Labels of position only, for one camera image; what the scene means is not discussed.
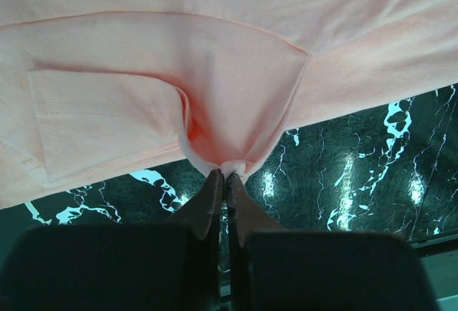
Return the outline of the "pink t shirt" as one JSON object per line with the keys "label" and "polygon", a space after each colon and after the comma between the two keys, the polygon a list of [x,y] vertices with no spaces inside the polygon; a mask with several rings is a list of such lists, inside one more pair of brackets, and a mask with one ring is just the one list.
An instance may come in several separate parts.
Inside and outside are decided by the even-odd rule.
{"label": "pink t shirt", "polygon": [[457,0],[1,0],[1,206],[457,81]]}

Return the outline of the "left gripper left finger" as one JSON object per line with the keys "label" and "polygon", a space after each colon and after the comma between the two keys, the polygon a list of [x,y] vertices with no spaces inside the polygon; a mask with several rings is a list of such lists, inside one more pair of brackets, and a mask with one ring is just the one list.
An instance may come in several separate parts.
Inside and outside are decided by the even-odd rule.
{"label": "left gripper left finger", "polygon": [[224,178],[161,222],[37,227],[1,269],[3,310],[218,310]]}

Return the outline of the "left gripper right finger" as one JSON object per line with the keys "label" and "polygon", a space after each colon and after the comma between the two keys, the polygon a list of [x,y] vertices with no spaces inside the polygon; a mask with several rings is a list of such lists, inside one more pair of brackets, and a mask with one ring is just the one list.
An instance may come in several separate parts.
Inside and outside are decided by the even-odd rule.
{"label": "left gripper right finger", "polygon": [[437,310],[416,252],[373,232],[307,232],[281,226],[227,179],[234,310]]}

